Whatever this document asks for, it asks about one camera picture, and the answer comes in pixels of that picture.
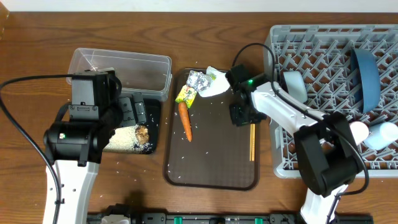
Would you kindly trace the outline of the dark blue bowl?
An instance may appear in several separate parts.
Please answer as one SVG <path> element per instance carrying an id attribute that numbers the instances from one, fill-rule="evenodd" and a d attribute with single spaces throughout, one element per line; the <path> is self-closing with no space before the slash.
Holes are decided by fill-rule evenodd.
<path id="1" fill-rule="evenodd" d="M 354 94 L 356 101 L 363 101 L 359 110 L 362 113 L 370 112 L 379 104 L 381 97 L 376 59 L 368 50 L 352 49 L 350 65 L 352 71 L 357 70 L 353 78 L 354 86 L 361 85 L 360 91 Z"/>

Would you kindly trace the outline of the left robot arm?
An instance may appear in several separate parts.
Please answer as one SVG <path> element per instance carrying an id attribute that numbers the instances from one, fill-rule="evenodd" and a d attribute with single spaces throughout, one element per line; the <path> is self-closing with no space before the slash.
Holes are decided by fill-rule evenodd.
<path id="1" fill-rule="evenodd" d="M 85 223 L 103 149 L 118 128 L 146 120 L 141 93 L 73 93 L 44 134 L 47 198 L 44 223 Z"/>

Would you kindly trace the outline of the foil snack wrapper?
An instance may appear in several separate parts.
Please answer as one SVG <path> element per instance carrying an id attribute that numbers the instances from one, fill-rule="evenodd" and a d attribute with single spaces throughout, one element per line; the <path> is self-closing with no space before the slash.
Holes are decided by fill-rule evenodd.
<path id="1" fill-rule="evenodd" d="M 209 89 L 213 81 L 216 79 L 214 75 L 205 74 L 203 72 L 198 72 L 190 70 L 187 82 L 180 90 L 177 95 L 175 102 L 183 103 L 185 102 L 187 108 L 190 108 L 193 104 L 195 97 L 199 91 L 204 91 Z"/>

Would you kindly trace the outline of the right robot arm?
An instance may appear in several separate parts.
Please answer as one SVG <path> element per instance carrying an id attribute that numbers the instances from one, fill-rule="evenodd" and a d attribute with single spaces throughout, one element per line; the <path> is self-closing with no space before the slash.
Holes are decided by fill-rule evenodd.
<path id="1" fill-rule="evenodd" d="M 230 105 L 236 126 L 260 123 L 272 118 L 294 137 L 300 176 L 308 187 L 300 209 L 304 223 L 332 223 L 341 197 L 360 194 L 369 185 L 352 192 L 347 187 L 360 173 L 368 173 L 358 145 L 368 136 L 362 122 L 350 123 L 339 112 L 313 110 L 286 93 L 264 75 L 250 77 L 232 70 L 226 79 L 240 101 Z"/>

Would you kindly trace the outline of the orange carrot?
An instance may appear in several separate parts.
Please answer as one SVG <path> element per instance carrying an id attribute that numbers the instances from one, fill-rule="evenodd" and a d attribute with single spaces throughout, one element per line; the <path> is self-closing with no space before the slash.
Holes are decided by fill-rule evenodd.
<path id="1" fill-rule="evenodd" d="M 189 113 L 188 113 L 188 108 L 186 102 L 182 101 L 178 104 L 178 111 L 180 115 L 180 119 L 183 124 L 183 128 L 185 130 L 186 137 L 189 142 L 192 141 L 193 134 L 192 134 L 192 129 L 191 129 L 191 124 L 190 124 L 190 118 L 189 118 Z"/>

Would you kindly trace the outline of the white napkin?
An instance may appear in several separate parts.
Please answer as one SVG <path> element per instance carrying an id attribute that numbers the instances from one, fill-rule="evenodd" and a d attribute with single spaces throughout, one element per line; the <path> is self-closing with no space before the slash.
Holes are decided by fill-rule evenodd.
<path id="1" fill-rule="evenodd" d="M 209 66 L 206 69 L 206 74 L 210 75 L 213 78 L 213 81 L 209 88 L 199 92 L 201 97 L 206 98 L 219 95 L 226 92 L 230 88 L 230 84 L 226 79 L 226 72 L 221 72 L 216 68 Z"/>

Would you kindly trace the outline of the pink cup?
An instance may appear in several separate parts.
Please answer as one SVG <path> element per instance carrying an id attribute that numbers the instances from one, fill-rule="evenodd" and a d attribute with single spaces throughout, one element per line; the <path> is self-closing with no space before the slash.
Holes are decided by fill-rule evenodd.
<path id="1" fill-rule="evenodd" d="M 356 145 L 360 145 L 369 136 L 369 128 L 360 121 L 354 121 L 349 124 Z"/>

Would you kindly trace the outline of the small blue bowl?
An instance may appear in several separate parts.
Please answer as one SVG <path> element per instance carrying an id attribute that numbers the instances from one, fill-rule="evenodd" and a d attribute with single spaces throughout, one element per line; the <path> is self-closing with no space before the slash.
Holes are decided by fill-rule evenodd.
<path id="1" fill-rule="evenodd" d="M 369 136 L 364 144 L 373 150 L 384 149 L 397 140 L 397 125 L 391 122 L 380 123 L 369 128 Z"/>

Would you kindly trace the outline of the light blue rice bowl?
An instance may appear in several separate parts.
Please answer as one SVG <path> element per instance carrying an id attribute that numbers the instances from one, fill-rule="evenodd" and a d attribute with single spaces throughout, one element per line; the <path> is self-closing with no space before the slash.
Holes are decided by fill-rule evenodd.
<path id="1" fill-rule="evenodd" d="M 285 71 L 283 77 L 289 95 L 297 101 L 305 103 L 308 100 L 308 96 L 302 74 L 298 71 Z"/>

